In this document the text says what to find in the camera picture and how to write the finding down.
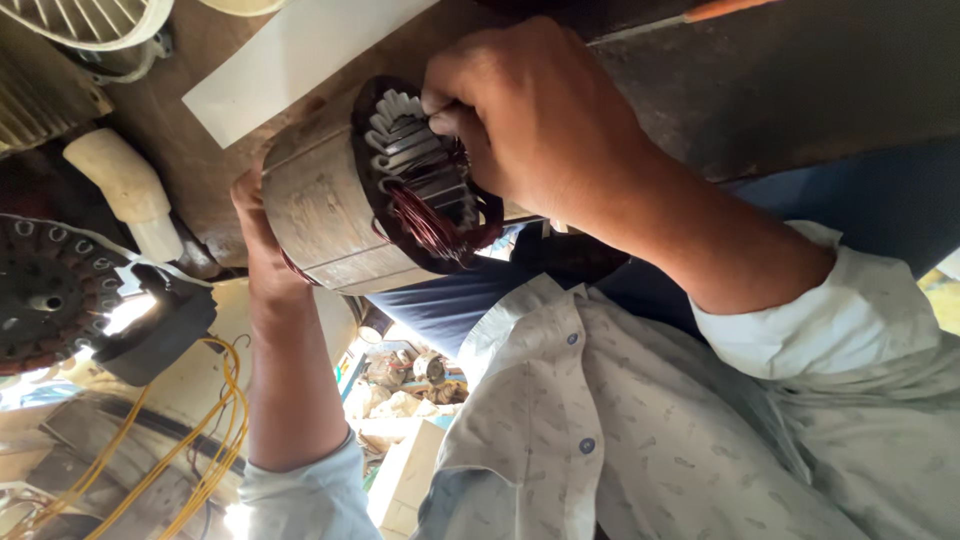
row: white paper sheet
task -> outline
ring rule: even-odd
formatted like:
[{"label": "white paper sheet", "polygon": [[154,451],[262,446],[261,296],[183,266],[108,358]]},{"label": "white paper sheet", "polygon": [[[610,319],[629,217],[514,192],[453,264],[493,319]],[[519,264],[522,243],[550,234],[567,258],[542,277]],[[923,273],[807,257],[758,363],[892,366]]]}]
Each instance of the white paper sheet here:
[{"label": "white paper sheet", "polygon": [[438,0],[297,0],[183,103],[227,148]]}]

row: workbench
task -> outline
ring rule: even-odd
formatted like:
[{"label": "workbench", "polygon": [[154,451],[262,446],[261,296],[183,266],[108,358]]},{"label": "workbench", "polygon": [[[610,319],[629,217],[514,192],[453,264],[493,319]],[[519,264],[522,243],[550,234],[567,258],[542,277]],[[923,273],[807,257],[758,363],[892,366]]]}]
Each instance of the workbench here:
[{"label": "workbench", "polygon": [[[698,3],[569,0],[547,13],[590,38]],[[174,56],[137,83],[108,86],[108,122],[156,167],[209,253],[245,266],[228,189],[264,141],[372,75],[420,83],[434,52],[522,16],[441,0],[222,150],[180,98],[270,16],[179,0],[169,21]],[[595,52],[657,144],[720,182],[960,133],[958,21],[960,3],[951,0],[784,0]]]}]

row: yellow wire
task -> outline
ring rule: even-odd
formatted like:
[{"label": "yellow wire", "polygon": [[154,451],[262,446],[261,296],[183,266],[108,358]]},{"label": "yellow wire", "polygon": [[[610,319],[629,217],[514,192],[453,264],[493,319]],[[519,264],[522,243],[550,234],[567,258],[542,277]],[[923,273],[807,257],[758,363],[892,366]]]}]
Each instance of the yellow wire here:
[{"label": "yellow wire", "polygon": [[[240,452],[240,448],[243,444],[243,440],[247,434],[247,420],[248,420],[248,403],[246,397],[243,395],[243,392],[237,386],[239,381],[239,357],[236,354],[236,351],[231,345],[224,341],[216,340],[216,343],[226,347],[230,351],[230,355],[233,356],[234,361],[237,365],[237,370],[232,377],[227,377],[227,383],[230,386],[230,393],[235,393],[239,400],[234,399],[233,408],[230,413],[230,423],[227,428],[227,433],[230,433],[233,430],[233,424],[236,417],[238,401],[243,404],[244,407],[244,416],[243,421],[240,425],[239,431],[234,434],[233,440],[230,443],[228,453],[220,462],[217,461],[217,458],[220,456],[221,452],[225,447],[227,438],[224,437],[224,443],[221,443],[220,448],[217,451],[217,454],[210,460],[207,465],[204,474],[202,475],[201,482],[197,485],[197,489],[194,491],[193,495],[184,505],[183,509],[180,511],[178,517],[174,520],[170,527],[158,538],[158,540],[167,540],[172,538],[178,531],[186,524],[186,522],[201,508],[201,506],[206,502],[206,500],[213,494],[213,491],[216,489],[217,485],[220,483],[220,480],[223,476],[229,471],[230,466],[233,464],[233,461],[236,459],[237,455]],[[224,362],[224,373],[229,373],[226,359]]]},{"label": "yellow wire", "polygon": [[136,403],[133,404],[133,407],[127,414],[127,418],[124,419],[123,424],[120,425],[120,429],[117,430],[117,432],[113,435],[113,438],[107,442],[107,445],[100,451],[100,454],[97,455],[97,458],[93,460],[93,463],[90,464],[83,475],[80,476],[80,478],[74,482],[69,489],[61,493],[55,501],[38,512],[33,519],[17,524],[17,526],[10,531],[8,538],[11,540],[22,538],[23,535],[28,531],[37,530],[38,528],[43,527],[50,520],[63,512],[65,508],[75,503],[77,499],[84,494],[87,488],[89,488],[93,482],[96,481],[97,477],[100,476],[100,473],[104,470],[104,467],[107,466],[110,457],[113,456],[113,453],[116,451],[117,447],[119,447],[120,441],[123,440],[124,436],[127,435],[127,431],[130,430],[130,427],[133,425],[133,420],[136,419],[137,413],[140,412],[140,407],[143,406],[149,390],[150,385],[148,384],[146,387],[144,387],[143,391],[140,392],[139,399],[137,399]]},{"label": "yellow wire", "polygon": [[113,525],[113,523],[117,520],[117,518],[119,518],[120,515],[123,514],[123,512],[128,507],[130,507],[133,501],[135,501],[136,498],[139,497],[139,495],[143,493],[143,491],[147,489],[147,487],[150,486],[151,483],[153,483],[153,481],[160,475],[160,473],[163,472],[163,470],[167,467],[167,465],[169,465],[170,462],[173,461],[173,458],[177,455],[177,453],[179,453],[180,450],[182,450],[186,445],[193,442],[193,440],[196,439],[201,434],[201,432],[206,427],[206,425],[210,422],[210,420],[213,418],[213,415],[217,412],[217,410],[219,410],[220,407],[224,406],[229,401],[230,398],[234,398],[234,404],[233,404],[233,411],[230,414],[230,425],[228,427],[227,433],[229,433],[232,430],[232,427],[235,421],[237,398],[239,398],[239,401],[243,404],[243,407],[244,407],[243,421],[241,423],[240,430],[237,431],[237,433],[234,435],[233,441],[231,441],[230,443],[226,456],[224,457],[224,459],[222,459],[218,463],[216,458],[223,451],[224,447],[226,446],[226,441],[228,439],[227,437],[224,437],[224,442],[221,443],[220,449],[217,451],[217,454],[207,465],[207,468],[204,471],[204,474],[202,475],[202,479],[200,483],[197,485],[197,488],[194,490],[193,495],[190,497],[190,499],[187,500],[187,503],[184,505],[183,509],[178,514],[177,518],[174,519],[174,522],[170,525],[170,527],[168,527],[163,532],[163,535],[161,535],[160,538],[162,539],[170,538],[173,535],[175,535],[178,531],[180,531],[183,525],[186,524],[186,521],[191,516],[193,516],[194,513],[196,513],[196,511],[200,508],[200,505],[203,504],[206,501],[206,499],[209,498],[210,494],[213,493],[213,490],[217,487],[217,484],[220,482],[220,479],[229,470],[230,466],[233,464],[233,461],[236,459],[237,455],[239,454],[240,447],[242,446],[243,440],[247,434],[247,416],[248,416],[247,399],[243,395],[243,392],[240,390],[239,386],[237,386],[237,381],[240,374],[240,356],[237,354],[236,349],[234,349],[232,345],[230,345],[229,343],[227,343],[222,339],[208,337],[208,338],[201,339],[201,341],[218,343],[229,351],[229,355],[232,357],[233,363],[236,367],[234,374],[231,375],[229,370],[229,365],[227,363],[227,359],[224,358],[224,378],[227,380],[227,384],[229,386],[229,392],[224,394],[224,397],[221,398],[221,400],[217,402],[217,404],[213,408],[210,409],[210,412],[206,414],[206,416],[203,418],[200,424],[193,431],[191,431],[185,438],[183,438],[179,442],[179,444],[177,444],[173,448],[173,450],[171,450],[165,457],[163,457],[159,461],[159,463],[150,471],[150,473],[143,480],[140,481],[140,483],[136,485],[136,487],[134,487],[134,489],[130,492],[130,494],[127,495],[127,497],[116,507],[116,509],[113,510],[113,512],[110,513],[109,516],[107,516],[104,522],[86,536],[85,540],[95,540],[101,534],[103,534],[104,531],[107,530],[107,528],[109,528],[109,526]]},{"label": "yellow wire", "polygon": [[[233,465],[233,462],[236,460],[236,457],[240,453],[240,448],[243,446],[244,438],[247,436],[247,421],[249,413],[249,405],[247,403],[247,398],[244,396],[243,391],[240,390],[238,386],[240,378],[240,355],[237,354],[236,349],[226,341],[215,338],[215,337],[205,337],[201,341],[206,341],[210,343],[217,343],[223,346],[229,352],[229,357],[233,360],[235,369],[233,372],[230,372],[229,364],[227,357],[224,357],[224,378],[227,381],[229,391],[226,392],[223,398],[220,399],[217,404],[210,409],[206,416],[201,420],[200,424],[190,431],[190,433],[184,437],[174,448],[167,453],[157,464],[151,469],[150,473],[141,480],[136,487],[127,495],[127,497],[110,513],[109,516],[90,532],[85,540],[95,540],[100,537],[104,531],[107,530],[114,522],[123,514],[127,508],[136,500],[137,497],[143,493],[151,483],[159,477],[160,473],[173,461],[174,457],[187,445],[192,443],[200,434],[203,432],[203,429],[209,424],[210,420],[213,418],[213,415],[223,406],[226,406],[229,400],[233,399],[232,408],[230,411],[230,422],[227,427],[227,435],[224,436],[223,442],[220,443],[220,448],[217,449],[217,454],[210,459],[210,462],[207,464],[204,473],[201,475],[200,482],[197,484],[197,487],[194,489],[193,494],[184,504],[183,508],[178,513],[177,517],[174,519],[173,523],[164,530],[163,534],[159,537],[158,540],[168,540],[176,535],[181,528],[186,524],[186,522],[200,509],[200,507],[206,502],[207,499],[213,494],[213,491],[219,485],[220,480],[223,479],[224,475],[229,471],[230,467]],[[140,408],[143,406],[143,403],[147,396],[147,391],[150,389],[150,385],[143,389],[143,392],[140,394],[140,398],[136,401],[131,409],[130,413],[127,415],[126,420],[124,420],[123,425],[120,427],[120,430],[113,435],[113,438],[110,439],[108,444],[100,452],[100,455],[90,464],[90,467],[87,468],[86,472],[74,483],[70,489],[66,490],[57,498],[56,501],[48,505],[41,512],[27,521],[17,524],[17,526],[11,530],[10,535],[7,536],[10,540],[19,540],[23,538],[23,535],[31,530],[37,530],[51,519],[56,517],[61,513],[66,507],[74,503],[83,493],[86,491],[90,485],[93,484],[94,480],[100,475],[104,467],[110,460],[110,457],[116,451],[117,447],[120,444],[120,441],[123,440],[126,436],[127,431],[133,424],[133,420],[136,418],[137,413],[140,411]],[[230,444],[227,444],[229,439],[229,434],[233,431],[233,426],[236,423],[237,417],[237,408],[242,404],[243,406],[243,420],[240,423],[239,430],[233,435]]]}]

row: finger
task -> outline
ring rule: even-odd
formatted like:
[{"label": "finger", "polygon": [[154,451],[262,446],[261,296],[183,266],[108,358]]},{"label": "finger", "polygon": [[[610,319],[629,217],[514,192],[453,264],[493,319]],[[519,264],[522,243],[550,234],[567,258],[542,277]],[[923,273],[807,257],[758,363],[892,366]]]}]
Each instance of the finger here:
[{"label": "finger", "polygon": [[487,130],[476,110],[460,104],[448,107],[430,118],[430,129],[460,137],[467,148],[473,179],[483,187],[491,186],[497,165]]},{"label": "finger", "polygon": [[454,46],[435,55],[426,65],[420,103],[427,115],[436,114],[454,101],[476,105],[475,83],[482,51],[496,42],[500,30],[484,30],[462,38]]}]

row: hand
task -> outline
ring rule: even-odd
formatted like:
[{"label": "hand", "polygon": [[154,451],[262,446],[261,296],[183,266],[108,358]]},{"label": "hand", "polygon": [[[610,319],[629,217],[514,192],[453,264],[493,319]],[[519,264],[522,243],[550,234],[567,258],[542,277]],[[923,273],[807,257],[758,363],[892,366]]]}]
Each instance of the hand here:
[{"label": "hand", "polygon": [[306,283],[284,262],[280,244],[263,208],[260,188],[263,185],[263,159],[267,150],[267,147],[261,149],[253,158],[251,169],[233,182],[230,198],[240,218],[244,241],[247,242],[251,287],[268,294],[283,294],[288,290],[302,289]]},{"label": "hand", "polygon": [[433,131],[463,140],[481,187],[566,223],[631,188],[639,171],[679,166],[665,163],[586,45],[545,17],[431,59],[422,102]]}]

